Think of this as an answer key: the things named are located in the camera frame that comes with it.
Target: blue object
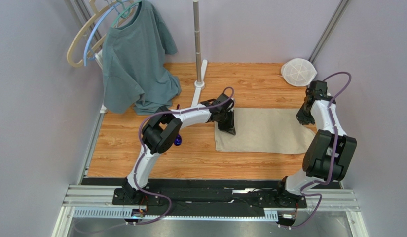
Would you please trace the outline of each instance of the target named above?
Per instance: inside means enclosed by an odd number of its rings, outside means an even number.
[[[137,4],[140,3],[140,2],[141,2],[141,1],[137,1],[137,2],[133,3],[132,5],[137,5]],[[121,4],[121,3],[116,3],[116,4],[114,4],[110,9],[108,9],[108,10],[101,16],[101,18],[98,20],[97,24],[95,24],[94,28],[92,29],[91,34],[89,35],[89,38],[88,38],[88,40],[87,40],[87,42],[86,42],[85,50],[84,50],[84,52],[83,52],[83,65],[84,65],[85,67],[86,67],[86,61],[87,61],[87,60],[86,60],[86,59],[87,59],[86,54],[88,53],[88,49],[90,48],[90,44],[91,44],[91,41],[92,41],[92,37],[94,36],[95,32],[97,31],[98,26],[102,23],[102,21],[104,20],[104,18],[105,18],[111,11],[113,11],[114,9],[116,9],[116,7],[118,7],[120,4]]]
[[[182,137],[180,134],[177,134],[176,139],[174,140],[174,145],[179,146],[182,143]]]

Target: blue hanger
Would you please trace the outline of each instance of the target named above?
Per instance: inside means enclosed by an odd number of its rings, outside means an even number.
[[[140,2],[141,2],[141,1],[137,1],[137,2],[133,3],[132,5],[137,5],[137,4],[140,3]],[[91,47],[91,46],[90,46],[90,45],[91,45],[91,41],[92,41],[92,38],[93,38],[95,32],[96,32],[97,29],[98,29],[98,26],[103,22],[104,18],[105,18],[111,11],[113,11],[114,9],[116,9],[116,7],[118,7],[120,4],[121,4],[121,3],[118,2],[118,3],[114,4],[110,9],[108,9],[108,10],[101,16],[101,18],[98,20],[98,22],[95,24],[94,28],[92,29],[91,34],[89,34],[89,37],[88,37],[88,40],[87,40],[87,42],[86,42],[86,46],[85,46],[85,49],[84,49],[84,52],[83,52],[83,65],[84,65],[85,67],[86,67],[86,62],[87,62],[87,54],[88,54],[89,48]]]

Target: clothes hanger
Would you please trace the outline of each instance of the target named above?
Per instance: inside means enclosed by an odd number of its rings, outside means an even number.
[[[130,10],[134,7],[134,6],[136,6],[136,5],[138,5],[140,2],[142,2],[142,1],[136,1],[136,2],[134,2],[134,3],[132,3],[130,6],[128,6],[121,14],[119,14],[119,16],[116,18],[116,20],[113,22],[113,24],[112,24],[112,26],[111,27],[114,27],[115,26],[115,24],[118,22],[118,20],[122,17],[122,15],[123,14],[125,14],[126,12],[130,12]],[[115,5],[113,5],[110,9],[108,9],[102,16],[101,16],[101,18],[98,20],[98,22],[95,24],[95,26],[94,26],[94,28],[92,29],[92,32],[91,32],[91,34],[89,35],[89,38],[88,38],[88,40],[87,40],[87,42],[86,42],[86,46],[85,46],[85,49],[84,49],[84,52],[83,52],[83,64],[84,64],[84,66],[86,66],[86,64],[87,64],[87,55],[88,55],[88,48],[89,48],[89,46],[90,46],[90,44],[91,44],[91,41],[92,41],[92,38],[93,38],[93,36],[94,36],[94,34],[95,34],[95,32],[97,31],[97,29],[98,29],[98,26],[103,22],[103,20],[104,20],[104,18],[111,12],[111,11],[113,11],[117,6],[119,6],[121,3],[116,3]]]
[[[83,59],[81,59],[79,62],[74,62],[72,57],[73,57],[73,53],[76,50],[76,47],[78,45],[78,43],[81,41],[82,38],[84,38],[85,34],[87,34],[87,31],[89,30],[90,26],[94,24],[94,22],[101,16],[103,15],[111,6],[114,6],[115,4],[119,4],[117,2],[112,2],[110,3],[110,6],[105,6],[103,7],[103,9],[98,10],[95,6],[95,0],[89,0],[89,4],[91,5],[91,9],[94,12],[94,15],[85,23],[85,25],[83,25],[83,27],[79,30],[79,32],[77,33],[77,35],[75,36],[74,40],[72,41],[71,45],[69,46],[68,52],[66,54],[66,60],[69,63],[69,65],[71,65],[72,67],[78,68],[78,67],[82,67],[83,63]],[[126,19],[120,20],[120,24],[122,24],[124,21],[126,21]],[[99,39],[97,41],[97,43],[95,43],[94,46],[91,47],[92,51],[91,52],[95,52],[104,42],[106,35],[104,35],[101,39]],[[92,57],[94,54],[93,53],[88,53],[89,57]]]

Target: gray wall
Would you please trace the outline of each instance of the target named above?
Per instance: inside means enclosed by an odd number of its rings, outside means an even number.
[[[358,147],[346,186],[371,237],[407,236],[407,0],[353,0],[315,64],[318,79],[352,73],[337,100]],[[344,76],[329,80],[335,93]]]
[[[171,62],[194,62],[193,0],[150,0],[179,52]],[[339,0],[201,0],[202,58],[209,62],[286,62],[309,58]],[[98,0],[101,9],[107,5]],[[114,20],[99,28],[103,34]]]
[[[80,174],[103,92],[66,62],[77,32],[62,0],[0,1],[0,236],[50,236]]]

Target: shirt sleeve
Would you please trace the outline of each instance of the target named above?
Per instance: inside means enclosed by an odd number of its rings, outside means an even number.
[[[162,47],[165,50],[165,54],[173,55],[177,53],[176,43],[174,42],[173,37],[171,36],[170,31],[165,25],[164,20],[159,14],[158,10],[152,6],[153,13],[155,15],[156,25],[158,28],[159,37],[161,39]]]

